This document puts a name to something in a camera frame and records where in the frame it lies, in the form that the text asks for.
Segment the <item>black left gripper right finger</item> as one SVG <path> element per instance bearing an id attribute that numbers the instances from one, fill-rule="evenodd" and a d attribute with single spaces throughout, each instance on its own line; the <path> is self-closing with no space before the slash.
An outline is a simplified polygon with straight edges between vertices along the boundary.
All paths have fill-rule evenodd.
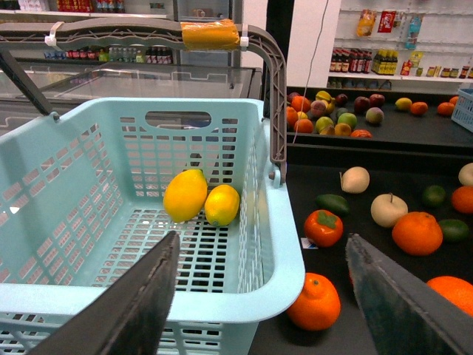
<path id="1" fill-rule="evenodd" d="M 357 234 L 345 254 L 379 354 L 471 354 L 472 317 Z"/>

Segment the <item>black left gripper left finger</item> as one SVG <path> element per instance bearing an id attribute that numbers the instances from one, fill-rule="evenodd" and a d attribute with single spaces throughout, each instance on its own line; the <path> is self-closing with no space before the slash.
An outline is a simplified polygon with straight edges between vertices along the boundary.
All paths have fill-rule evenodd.
<path id="1" fill-rule="evenodd" d="M 32 354 L 155 354 L 174 296 L 180 237 L 169 232 Z"/>

